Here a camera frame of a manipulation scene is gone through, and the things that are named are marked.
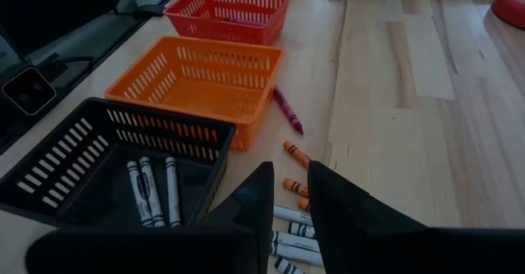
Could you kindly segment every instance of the red bowl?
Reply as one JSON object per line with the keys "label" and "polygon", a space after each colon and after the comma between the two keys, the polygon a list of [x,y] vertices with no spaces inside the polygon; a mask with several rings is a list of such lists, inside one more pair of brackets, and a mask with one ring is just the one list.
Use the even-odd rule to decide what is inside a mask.
{"label": "red bowl", "polygon": [[525,0],[495,0],[492,11],[509,25],[525,30]]}

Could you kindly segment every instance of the red basket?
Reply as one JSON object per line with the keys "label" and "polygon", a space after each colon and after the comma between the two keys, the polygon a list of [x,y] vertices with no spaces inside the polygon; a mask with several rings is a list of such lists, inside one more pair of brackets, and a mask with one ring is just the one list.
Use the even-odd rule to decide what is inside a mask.
{"label": "red basket", "polygon": [[182,36],[271,45],[290,0],[179,0],[164,14]]}

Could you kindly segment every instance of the wooden table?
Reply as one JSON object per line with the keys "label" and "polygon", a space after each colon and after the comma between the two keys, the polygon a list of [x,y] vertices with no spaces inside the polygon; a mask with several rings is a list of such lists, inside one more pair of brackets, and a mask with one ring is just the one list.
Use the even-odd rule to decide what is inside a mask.
{"label": "wooden table", "polygon": [[[522,226],[525,34],[487,11],[490,1],[291,0],[277,84],[305,135],[272,103],[252,149],[232,152],[213,205],[272,161],[275,203],[296,208],[297,196],[281,188],[285,177],[306,181],[282,149],[290,139],[419,221]],[[163,35],[176,35],[168,19],[144,25],[0,157],[0,175]],[[23,273],[27,247],[53,228],[6,212],[0,224],[1,273]],[[274,229],[286,227],[274,220]]]}

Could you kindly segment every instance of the black basket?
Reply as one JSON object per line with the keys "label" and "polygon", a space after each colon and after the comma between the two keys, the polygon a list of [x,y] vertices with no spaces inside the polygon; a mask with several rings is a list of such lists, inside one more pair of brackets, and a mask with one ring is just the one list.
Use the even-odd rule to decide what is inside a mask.
{"label": "black basket", "polygon": [[177,159],[183,226],[208,212],[235,125],[89,98],[0,181],[1,209],[52,226],[140,227],[126,163],[149,157],[167,219]]}

